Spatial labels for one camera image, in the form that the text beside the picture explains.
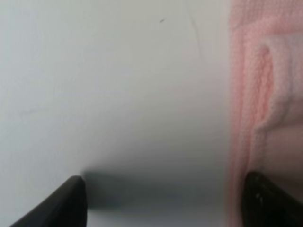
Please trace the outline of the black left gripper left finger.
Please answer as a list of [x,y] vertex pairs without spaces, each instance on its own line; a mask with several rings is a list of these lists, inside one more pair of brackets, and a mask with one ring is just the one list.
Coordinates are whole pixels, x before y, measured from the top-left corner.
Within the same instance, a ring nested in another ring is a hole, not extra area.
[[86,184],[72,176],[13,227],[85,227],[88,218]]

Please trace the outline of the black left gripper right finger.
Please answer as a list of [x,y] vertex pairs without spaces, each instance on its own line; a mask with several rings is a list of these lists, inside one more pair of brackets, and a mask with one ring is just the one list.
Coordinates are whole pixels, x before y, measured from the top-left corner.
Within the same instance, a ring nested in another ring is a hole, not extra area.
[[244,227],[301,227],[303,203],[260,172],[247,173],[241,196]]

